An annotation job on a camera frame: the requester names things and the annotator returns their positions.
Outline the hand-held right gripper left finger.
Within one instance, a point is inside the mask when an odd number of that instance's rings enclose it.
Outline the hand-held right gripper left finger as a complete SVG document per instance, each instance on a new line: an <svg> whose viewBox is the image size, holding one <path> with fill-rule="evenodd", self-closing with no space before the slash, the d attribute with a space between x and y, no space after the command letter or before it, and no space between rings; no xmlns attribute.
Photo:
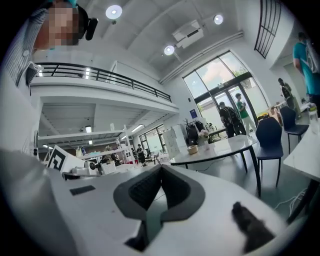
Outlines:
<svg viewBox="0 0 320 256"><path fill-rule="evenodd" d="M155 202L156 165L101 177L65 181L49 171L54 197L81 256L160 256L149 241L147 207Z"/></svg>

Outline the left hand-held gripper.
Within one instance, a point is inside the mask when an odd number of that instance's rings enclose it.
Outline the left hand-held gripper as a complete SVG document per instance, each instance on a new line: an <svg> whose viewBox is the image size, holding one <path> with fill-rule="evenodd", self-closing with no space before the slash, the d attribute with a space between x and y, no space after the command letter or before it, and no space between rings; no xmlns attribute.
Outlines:
<svg viewBox="0 0 320 256"><path fill-rule="evenodd" d="M57 145L54 146L46 167L59 172L65 181L102 175L94 162L77 158Z"/></svg>

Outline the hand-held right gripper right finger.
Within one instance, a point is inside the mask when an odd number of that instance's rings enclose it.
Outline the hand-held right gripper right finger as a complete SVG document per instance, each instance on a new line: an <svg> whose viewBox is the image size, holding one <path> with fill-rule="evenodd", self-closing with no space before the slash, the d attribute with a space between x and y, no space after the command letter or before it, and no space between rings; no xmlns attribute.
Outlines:
<svg viewBox="0 0 320 256"><path fill-rule="evenodd" d="M249 209L274 234L287 229L281 216L239 185L182 167L174 170L201 184L202 206L187 220L166 222L151 242L151 256L240 256L246 237L232 216L235 202Z"/></svg>

